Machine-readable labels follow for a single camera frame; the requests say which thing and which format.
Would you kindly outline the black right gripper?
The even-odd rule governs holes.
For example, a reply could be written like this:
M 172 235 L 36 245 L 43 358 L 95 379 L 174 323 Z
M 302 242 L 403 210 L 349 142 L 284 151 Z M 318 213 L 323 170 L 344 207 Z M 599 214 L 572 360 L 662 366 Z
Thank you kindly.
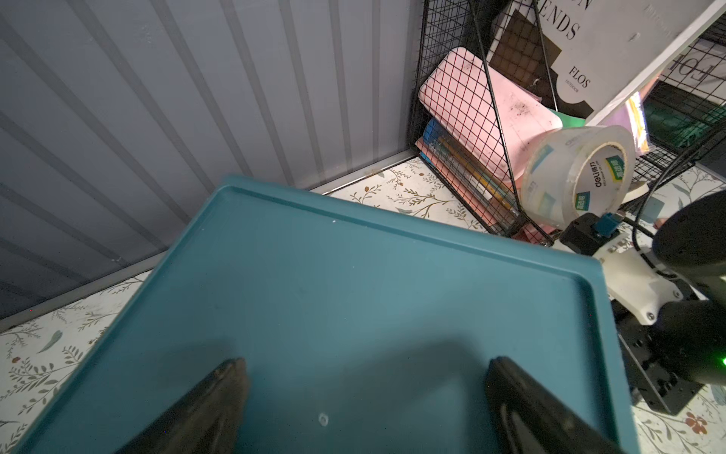
M 631 400 L 645 402 L 654 412 L 677 415 L 704 388 L 665 367 L 654 350 L 651 325 L 641 325 L 625 306 L 612 300 L 612 309 Z

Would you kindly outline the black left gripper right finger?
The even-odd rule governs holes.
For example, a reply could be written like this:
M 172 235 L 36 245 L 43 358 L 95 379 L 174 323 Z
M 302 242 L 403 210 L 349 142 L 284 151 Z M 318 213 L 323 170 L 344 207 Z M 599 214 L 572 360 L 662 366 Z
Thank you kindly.
M 502 453 L 619 453 L 515 361 L 490 361 L 484 391 Z

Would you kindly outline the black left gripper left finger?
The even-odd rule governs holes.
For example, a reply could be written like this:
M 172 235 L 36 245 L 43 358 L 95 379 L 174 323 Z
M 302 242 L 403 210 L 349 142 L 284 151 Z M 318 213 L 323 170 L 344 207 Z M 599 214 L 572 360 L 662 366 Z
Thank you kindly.
M 227 359 L 120 453 L 233 453 L 250 392 L 245 359 Z

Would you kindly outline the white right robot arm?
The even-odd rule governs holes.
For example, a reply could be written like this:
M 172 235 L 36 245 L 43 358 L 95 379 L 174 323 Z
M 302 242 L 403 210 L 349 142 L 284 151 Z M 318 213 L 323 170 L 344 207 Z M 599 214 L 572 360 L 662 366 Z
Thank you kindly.
M 651 410 L 678 414 L 706 385 L 725 383 L 725 194 L 671 216 L 653 241 L 655 258 L 674 274 L 669 296 L 643 325 L 614 302 L 631 393 Z

